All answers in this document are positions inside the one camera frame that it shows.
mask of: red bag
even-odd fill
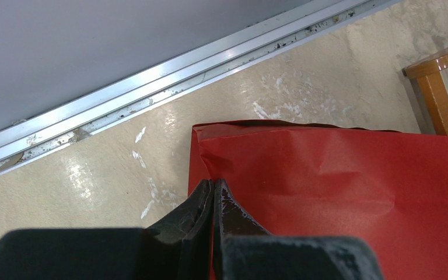
[[[276,235],[356,236],[387,279],[448,279],[448,137],[282,121],[195,125],[188,193],[227,180]]]

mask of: red paper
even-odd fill
[[[227,180],[276,235],[356,236],[387,279],[448,279],[448,137],[277,121],[196,125],[189,192]]]

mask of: brown wooden edge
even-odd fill
[[[425,97],[435,132],[448,135],[448,95],[440,73],[433,73],[417,79]]]
[[[417,79],[448,68],[448,48],[404,68],[403,73],[410,79]]]

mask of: gray surface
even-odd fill
[[[0,1],[0,130],[309,0]]]

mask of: beige floor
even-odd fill
[[[150,225],[185,199],[196,123],[277,118],[419,132],[400,71],[446,46],[448,0],[405,0],[0,176],[0,236]]]

